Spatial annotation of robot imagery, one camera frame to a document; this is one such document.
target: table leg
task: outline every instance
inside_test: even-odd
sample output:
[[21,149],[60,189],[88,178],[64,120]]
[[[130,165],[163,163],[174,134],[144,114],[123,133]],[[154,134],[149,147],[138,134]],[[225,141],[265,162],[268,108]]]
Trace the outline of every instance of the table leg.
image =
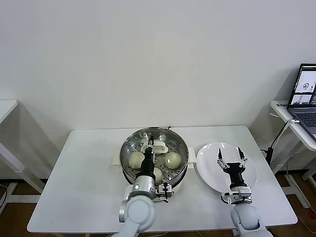
[[313,176],[314,174],[316,174],[316,159],[314,159],[313,161],[312,168],[302,175],[302,179],[307,180],[310,176]]
[[15,173],[30,184],[39,193],[42,193],[45,183],[36,177],[24,164],[22,164],[3,144],[0,143],[0,154],[4,157],[3,162]]
[[17,185],[18,185],[17,183],[11,183],[6,190],[6,199],[4,199],[5,194],[3,194],[3,196],[1,197],[0,203],[3,203],[3,204],[0,207],[0,215],[2,214],[3,210],[5,209],[5,206],[8,204],[8,197],[10,195],[12,195],[12,193],[14,192]]
[[309,208],[310,203],[307,201],[306,197],[303,195],[302,190],[299,188],[298,184],[294,180],[292,175],[285,175],[284,176],[287,183],[289,184],[288,187],[282,187],[282,190],[285,195],[291,195],[295,194],[297,197],[298,201],[302,205],[303,208]]
[[276,174],[285,165],[285,163],[293,157],[301,146],[303,146],[303,143],[294,137],[294,139],[287,144],[287,147],[290,147],[291,149],[287,150],[285,148],[276,158],[272,160],[270,167],[273,174]]

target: desk leg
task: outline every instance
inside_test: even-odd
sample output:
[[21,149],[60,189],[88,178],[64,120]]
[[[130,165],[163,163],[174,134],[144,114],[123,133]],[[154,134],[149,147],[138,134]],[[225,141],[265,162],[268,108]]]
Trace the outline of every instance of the desk leg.
[[303,180],[309,180],[313,187],[316,189],[316,181],[313,175],[316,174],[316,159],[313,162],[313,167],[302,175]]
[[307,180],[310,176],[316,174],[316,159],[314,159],[312,165],[312,168],[302,175],[303,180]]
[[309,208],[310,203],[306,202],[307,198],[302,194],[303,192],[299,188],[299,186],[296,183],[296,181],[294,180],[293,176],[292,175],[285,175],[284,177],[285,177],[287,183],[289,184],[288,187],[282,187],[284,194],[285,195],[295,194],[295,196],[297,197],[297,199],[300,202],[300,204],[302,205],[302,207]]
[[270,167],[273,174],[276,174],[285,165],[285,163],[293,157],[301,146],[303,146],[303,144],[300,140],[296,137],[292,139],[286,146],[286,148],[290,149],[287,150],[285,148],[276,158],[272,160]]
[[0,154],[3,155],[3,162],[15,173],[30,184],[39,193],[43,192],[45,184],[36,177],[24,164],[22,164],[7,148],[0,143]]

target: black cable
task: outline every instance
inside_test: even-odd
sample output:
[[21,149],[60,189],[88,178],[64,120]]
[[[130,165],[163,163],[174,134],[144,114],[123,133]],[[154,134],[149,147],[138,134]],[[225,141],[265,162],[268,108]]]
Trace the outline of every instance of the black cable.
[[285,126],[289,123],[289,121],[290,120],[288,120],[286,123],[285,123],[285,125],[282,127],[282,129],[280,130],[280,132],[278,133],[278,135],[276,136],[276,138],[275,138],[275,140],[272,142],[272,144],[271,144],[271,148],[272,148],[272,146],[273,146],[273,144],[276,142],[276,140],[277,140],[277,138],[280,136],[280,134],[282,133],[282,131],[283,131],[283,129],[285,128]]
[[224,199],[223,199],[223,196],[222,196],[222,195],[221,195],[221,200],[222,200],[222,202],[223,202],[223,203],[228,204],[228,202],[224,201]]

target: white desk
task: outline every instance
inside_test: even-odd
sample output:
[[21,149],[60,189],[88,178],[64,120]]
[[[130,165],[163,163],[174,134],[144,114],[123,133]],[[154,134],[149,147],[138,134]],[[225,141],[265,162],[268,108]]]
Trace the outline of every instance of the white desk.
[[[5,118],[12,112],[12,110],[17,106],[16,100],[0,100],[0,124],[5,120]],[[1,159],[6,165],[8,165],[15,173],[17,173],[22,179],[29,183],[38,192],[42,192],[45,184],[36,177],[24,164],[22,164],[2,143],[0,143],[0,154],[3,159]],[[5,206],[9,202],[27,202],[36,203],[39,196],[30,195],[12,195],[16,183],[11,183],[7,190],[7,199],[4,200],[4,195],[0,199],[0,203],[3,203],[0,208],[0,215],[3,212]]]
[[[121,228],[119,206],[128,183],[113,168],[113,155],[137,129],[74,130],[49,177],[28,224],[34,233],[113,233]],[[253,205],[268,226],[297,222],[271,169],[245,126],[172,128],[199,149],[211,142],[240,146],[258,170]],[[169,203],[156,203],[157,218],[149,232],[234,229],[220,194],[189,169]]]
[[[280,117],[284,122],[287,122],[289,119],[292,119],[293,116],[288,112],[286,109],[288,101],[272,101],[270,106],[276,112],[277,116]],[[295,123],[289,126],[296,137],[291,140],[287,147],[291,147],[289,150],[284,150],[281,152],[276,158],[274,158],[271,162],[271,169],[273,173],[277,173],[285,164],[286,162],[293,157],[295,152],[302,146],[302,144],[309,150],[316,152],[316,141],[306,132],[306,130],[299,124]],[[313,179],[313,175],[316,173],[316,167],[307,171],[302,178],[304,180],[309,180],[314,187],[316,188],[316,182]],[[289,175],[286,177],[287,181],[295,182],[295,180]],[[300,201],[301,205],[304,208],[308,208],[308,204],[305,202],[305,199],[302,197],[300,192],[297,192],[297,189],[289,188],[285,191],[286,194],[295,194]]]

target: cable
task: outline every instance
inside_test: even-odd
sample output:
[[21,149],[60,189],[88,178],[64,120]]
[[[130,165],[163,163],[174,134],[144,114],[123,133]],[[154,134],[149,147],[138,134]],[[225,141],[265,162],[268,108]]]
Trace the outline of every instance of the cable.
[[4,204],[4,202],[5,202],[5,199],[6,199],[6,196],[7,196],[7,189],[8,189],[8,187],[6,187],[5,185],[2,185],[2,184],[0,184],[0,187],[3,187],[3,188],[5,188],[4,190],[4,199],[3,199],[3,202],[1,203],[1,205],[0,205],[0,208],[3,206],[3,204]]
[[283,129],[285,128],[285,126],[288,124],[289,121],[290,121],[290,120],[288,120],[288,121],[285,123],[285,125],[282,127],[282,129],[280,130],[280,132],[279,132],[278,135],[276,136],[275,140],[272,142],[272,144],[271,144],[271,146],[270,146],[271,148],[272,148],[273,144],[276,142],[277,138],[281,135]]
[[200,232],[198,232],[198,231],[197,231],[197,233],[199,234],[199,236],[202,236],[202,237],[204,237],[204,236],[203,236],[203,235],[202,235],[202,234],[201,234]]
[[285,132],[285,130],[287,130],[287,128],[294,123],[298,123],[298,120],[295,119],[289,119],[285,125],[282,127],[281,131],[278,133],[278,135],[276,136],[276,138],[274,139],[274,141],[272,142],[271,146],[268,147],[268,150],[262,150],[264,151],[267,155],[266,155],[266,161],[268,163],[268,165],[270,165],[271,160],[272,160],[272,155],[273,155],[273,150],[276,147],[280,137],[282,136],[282,134]]
[[267,228],[267,230],[273,235],[273,237],[278,237],[278,236],[275,235],[270,229]]
[[[288,161],[286,162],[286,175],[288,176]],[[307,205],[310,207],[310,209],[313,211],[313,213],[316,214],[316,212],[314,211],[314,209],[312,208],[310,202],[307,200],[307,198],[305,197],[304,193],[302,192],[302,190],[294,183],[292,182],[292,180],[289,179],[289,181],[294,185],[294,187],[297,188],[297,190],[301,193],[302,197],[305,199],[305,202],[307,203]],[[316,234],[316,232],[311,231],[311,229],[305,224],[305,222],[298,216],[296,215],[296,217],[304,224],[304,226],[306,227],[306,229],[311,232],[312,234]]]
[[158,237],[158,236],[162,236],[162,235],[165,235],[165,234],[167,234],[167,233],[169,233],[169,232],[163,233],[163,234],[161,234],[161,235],[156,235],[156,236],[148,236],[148,237]]
[[300,221],[303,223],[303,225],[306,227],[306,229],[308,229],[309,232],[311,232],[312,234],[316,234],[316,232],[313,232],[313,231],[311,231],[310,228],[308,228],[308,226],[304,223],[304,221],[302,221],[302,219],[298,215],[296,215],[296,216],[298,219],[300,219]]

